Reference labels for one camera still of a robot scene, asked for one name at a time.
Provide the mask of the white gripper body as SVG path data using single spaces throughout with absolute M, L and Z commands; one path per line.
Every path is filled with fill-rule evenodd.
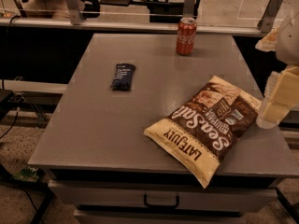
M 280 24 L 276 46 L 277 59 L 287 65 L 299 65 L 299 12 L 292 11 Z

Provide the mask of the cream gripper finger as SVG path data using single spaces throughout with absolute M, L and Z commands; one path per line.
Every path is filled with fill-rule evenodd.
M 282 72 L 272 72 L 267 80 L 264 98 L 256 123 L 272 129 L 299 104 L 299 67 L 288 65 Z
M 275 51 L 278 40 L 278 28 L 274 28 L 268 35 L 259 40 L 255 48 L 260 51 Z

